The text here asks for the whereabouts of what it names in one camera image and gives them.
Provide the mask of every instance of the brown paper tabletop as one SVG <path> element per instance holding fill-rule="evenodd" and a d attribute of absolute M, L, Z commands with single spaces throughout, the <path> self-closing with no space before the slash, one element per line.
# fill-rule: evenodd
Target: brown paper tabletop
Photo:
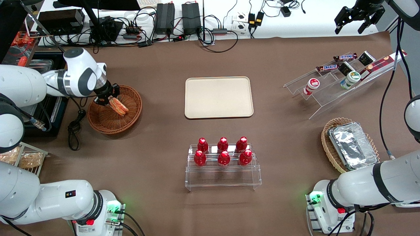
<path fill-rule="evenodd" d="M 216 41 L 214 48 L 223 50 L 232 43 Z M 44 162 L 41 183 L 86 179 L 94 189 L 110 190 L 127 204 L 126 211 L 137 219 L 147 236 L 308 236 L 305 193 L 319 180 L 339 176 L 320 139 L 330 119 L 346 117 L 360 122 L 376 144 L 381 160 L 388 159 L 381 143 L 378 115 L 391 73 L 312 120 L 308 118 L 317 109 L 314 103 L 293 96 L 283 85 L 334 55 L 365 50 L 376 58 L 391 54 L 389 35 L 242 39 L 226 53 L 206 52 L 197 41 L 156 43 L 141 49 L 100 49 L 93 57 L 107 63 L 111 83 L 129 85 L 140 93 L 143 111 L 139 120 L 125 133 L 107 136 L 95 132 L 85 118 L 77 134 L 81 150 L 73 152 L 67 147 L 66 127 L 77 114 L 70 102 L 56 139 L 26 141 L 52 153 Z M 254 115 L 236 119 L 185 118 L 185 81 L 210 76 L 249 77 Z M 398 67 L 383 110 L 385 140 L 396 157 L 420 148 L 404 123 L 408 101 L 407 79 Z M 200 137 L 216 143 L 221 136 L 230 143 L 247 136 L 253 144 L 262 174 L 262 185 L 255 191 L 252 187 L 192 192 L 185 188 L 189 145 Z M 387 206 L 373 215 L 373 235 L 419 235 L 418 209 Z M 356 231 L 343 235 L 359 235 L 363 216 L 357 214 L 356 219 Z M 129 219 L 126 223 L 135 228 Z M 62 219 L 21 227 L 33 236 L 73 235 Z M 0 225 L 0 231 L 1 235 L 21 235 L 6 225 Z"/>

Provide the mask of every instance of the brown wicker basket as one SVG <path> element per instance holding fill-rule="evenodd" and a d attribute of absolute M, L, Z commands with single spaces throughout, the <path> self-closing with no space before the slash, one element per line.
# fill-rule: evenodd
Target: brown wicker basket
<path fill-rule="evenodd" d="M 332 119 L 325 125 L 324 129 L 322 130 L 322 134 L 321 134 L 322 146 L 324 147 L 325 153 L 327 154 L 327 157 L 330 160 L 330 162 L 333 164 L 333 166 L 340 173 L 345 173 L 348 170 L 345 168 L 344 164 L 342 163 L 342 160 L 341 160 L 340 156 L 338 155 L 338 153 L 337 153 L 333 143 L 331 142 L 330 138 L 328 137 L 327 132 L 331 127 L 344 125 L 344 124 L 347 124 L 347 123 L 350 123 L 350 122 L 352 122 L 352 120 L 347 119 L 347 118 Z M 366 134 L 366 137 L 368 138 L 370 144 L 372 145 L 373 150 L 375 151 L 376 156 L 379 159 L 378 150 L 376 149 L 375 145 L 373 144 L 372 139 L 369 137 L 368 134 Z"/>
<path fill-rule="evenodd" d="M 87 111 L 90 126 L 102 134 L 117 134 L 130 128 L 140 116 L 142 99 L 133 88 L 120 85 L 118 99 L 128 108 L 125 116 L 117 114 L 109 105 L 101 106 L 92 101 Z"/>

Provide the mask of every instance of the candy bar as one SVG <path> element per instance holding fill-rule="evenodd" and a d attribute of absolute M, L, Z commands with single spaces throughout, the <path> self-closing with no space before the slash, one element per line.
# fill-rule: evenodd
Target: candy bar
<path fill-rule="evenodd" d="M 351 71 L 355 71 L 355 69 L 345 61 L 339 67 L 339 71 L 341 71 L 341 73 L 343 73 L 344 76 L 347 76 L 348 73 L 350 73 Z"/>
<path fill-rule="evenodd" d="M 318 72 L 322 72 L 322 71 L 332 71 L 335 69 L 338 69 L 338 64 L 333 64 L 333 65 L 329 65 L 329 66 L 317 66 L 316 70 Z"/>
<path fill-rule="evenodd" d="M 359 57 L 359 61 L 364 65 L 367 66 L 371 64 L 372 62 L 376 61 L 376 59 L 369 54 L 367 51 L 364 51 L 362 55 Z"/>
<path fill-rule="evenodd" d="M 354 60 L 357 58 L 357 54 L 353 53 L 353 55 L 343 55 L 343 56 L 334 56 L 334 61 L 348 61 Z"/>

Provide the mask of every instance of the snickers bar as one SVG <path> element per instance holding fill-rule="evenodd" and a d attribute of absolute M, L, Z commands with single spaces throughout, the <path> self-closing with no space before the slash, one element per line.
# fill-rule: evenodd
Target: snickers bar
<path fill-rule="evenodd" d="M 333 71 L 338 69 L 338 64 L 333 64 L 333 65 L 329 65 L 329 66 L 317 66 L 316 70 L 318 72 L 322 72 L 322 71 Z"/>
<path fill-rule="evenodd" d="M 357 54 L 353 53 L 353 55 L 343 55 L 343 56 L 334 56 L 334 61 L 348 61 L 357 59 Z"/>

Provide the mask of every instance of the black box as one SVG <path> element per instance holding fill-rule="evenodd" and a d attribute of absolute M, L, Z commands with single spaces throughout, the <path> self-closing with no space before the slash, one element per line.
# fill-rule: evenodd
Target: black box
<path fill-rule="evenodd" d="M 81 9 L 43 11 L 38 20 L 52 35 L 79 34 L 83 29 L 84 14 Z"/>
<path fill-rule="evenodd" d="M 200 9 L 198 3 L 185 3 L 182 7 L 182 22 L 184 25 L 184 34 L 195 34 L 201 29 Z"/>
<path fill-rule="evenodd" d="M 289 17 L 290 16 L 290 10 L 288 7 L 282 7 L 280 8 L 281 13 L 283 14 L 284 17 Z"/>
<path fill-rule="evenodd" d="M 156 34 L 173 34 L 175 20 L 175 5 L 173 3 L 159 3 L 156 7 Z"/>

